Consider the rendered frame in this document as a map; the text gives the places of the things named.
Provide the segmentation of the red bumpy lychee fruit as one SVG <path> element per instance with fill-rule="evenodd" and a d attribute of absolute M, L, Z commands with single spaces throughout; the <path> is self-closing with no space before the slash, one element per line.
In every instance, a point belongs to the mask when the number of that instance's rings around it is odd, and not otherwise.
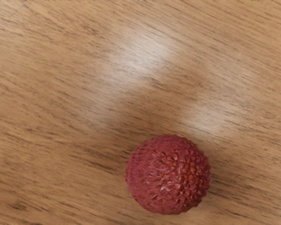
<path fill-rule="evenodd" d="M 129 157 L 125 182 L 144 209 L 163 215 L 197 207 L 211 186 L 208 157 L 193 141 L 160 135 L 143 142 Z"/>

